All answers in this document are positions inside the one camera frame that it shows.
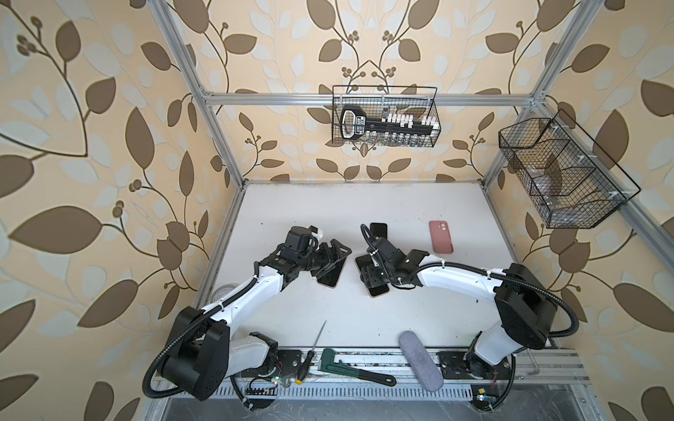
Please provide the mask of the pink phone case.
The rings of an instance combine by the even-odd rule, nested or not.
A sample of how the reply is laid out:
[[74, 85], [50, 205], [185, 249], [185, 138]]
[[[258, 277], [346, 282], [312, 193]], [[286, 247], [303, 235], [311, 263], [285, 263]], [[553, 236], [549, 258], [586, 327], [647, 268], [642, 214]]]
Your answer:
[[444, 220], [432, 220], [428, 223], [428, 226], [434, 253], [453, 254], [454, 246], [449, 224]]

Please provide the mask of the blue phone black screen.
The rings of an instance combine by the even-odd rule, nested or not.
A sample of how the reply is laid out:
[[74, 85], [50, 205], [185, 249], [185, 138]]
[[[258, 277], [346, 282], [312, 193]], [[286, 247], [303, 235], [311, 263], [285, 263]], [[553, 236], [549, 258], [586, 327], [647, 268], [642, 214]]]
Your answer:
[[386, 223], [370, 223], [370, 232], [375, 238], [388, 237], [388, 224]]

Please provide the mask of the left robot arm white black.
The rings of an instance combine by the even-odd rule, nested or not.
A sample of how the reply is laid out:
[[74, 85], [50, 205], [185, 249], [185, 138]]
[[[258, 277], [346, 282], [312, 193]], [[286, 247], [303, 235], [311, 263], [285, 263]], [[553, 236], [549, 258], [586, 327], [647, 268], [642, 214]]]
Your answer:
[[205, 401], [226, 378], [253, 368], [275, 368], [274, 341], [261, 333], [234, 340], [242, 323], [301, 274], [333, 287], [352, 251], [338, 240], [324, 242], [315, 226], [293, 226], [283, 243], [254, 264], [253, 275], [221, 299], [201, 309], [179, 312], [166, 345], [150, 363], [142, 382], [145, 397], [186, 393]]

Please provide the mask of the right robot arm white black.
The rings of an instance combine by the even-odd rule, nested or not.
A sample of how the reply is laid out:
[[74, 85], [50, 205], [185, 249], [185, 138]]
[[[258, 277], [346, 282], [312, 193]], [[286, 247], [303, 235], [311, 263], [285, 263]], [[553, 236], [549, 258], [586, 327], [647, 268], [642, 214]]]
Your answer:
[[496, 396], [480, 392], [474, 397], [471, 404], [478, 412], [494, 412], [505, 403], [514, 386], [518, 352], [543, 349], [548, 340], [572, 336], [579, 329], [575, 310], [545, 289], [521, 264], [513, 263], [506, 269], [477, 268], [422, 250], [404, 253], [386, 238], [367, 244], [366, 254], [356, 258], [356, 266], [361, 282], [374, 298], [389, 288], [429, 287], [494, 304], [498, 321], [477, 334], [458, 367], [473, 378], [495, 381], [498, 366], [508, 365], [505, 389]]

